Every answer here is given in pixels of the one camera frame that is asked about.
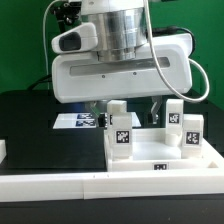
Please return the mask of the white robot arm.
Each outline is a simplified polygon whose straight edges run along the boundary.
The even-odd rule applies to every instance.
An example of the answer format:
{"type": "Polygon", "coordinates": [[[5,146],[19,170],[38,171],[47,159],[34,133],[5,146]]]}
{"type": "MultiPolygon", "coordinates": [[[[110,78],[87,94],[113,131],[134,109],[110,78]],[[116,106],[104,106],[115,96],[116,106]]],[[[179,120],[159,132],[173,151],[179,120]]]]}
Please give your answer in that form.
{"type": "Polygon", "coordinates": [[[161,98],[171,93],[157,66],[171,88],[188,92],[193,35],[160,28],[148,40],[145,15],[143,0],[81,0],[81,24],[52,40],[56,99],[74,103],[150,96],[149,120],[155,123],[161,98]]]}

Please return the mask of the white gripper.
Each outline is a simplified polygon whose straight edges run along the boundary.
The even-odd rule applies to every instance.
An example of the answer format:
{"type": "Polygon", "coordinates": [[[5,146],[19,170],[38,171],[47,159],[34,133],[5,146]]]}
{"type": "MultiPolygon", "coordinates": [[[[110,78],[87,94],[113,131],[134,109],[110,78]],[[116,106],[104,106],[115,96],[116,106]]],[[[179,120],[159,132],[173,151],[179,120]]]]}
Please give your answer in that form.
{"type": "Polygon", "coordinates": [[[178,34],[155,37],[151,45],[136,49],[133,60],[100,62],[93,51],[59,55],[52,63],[54,95],[61,103],[86,102],[85,109],[101,128],[106,115],[97,101],[153,96],[148,122],[156,124],[161,95],[192,87],[191,48],[191,36],[178,34]]]}

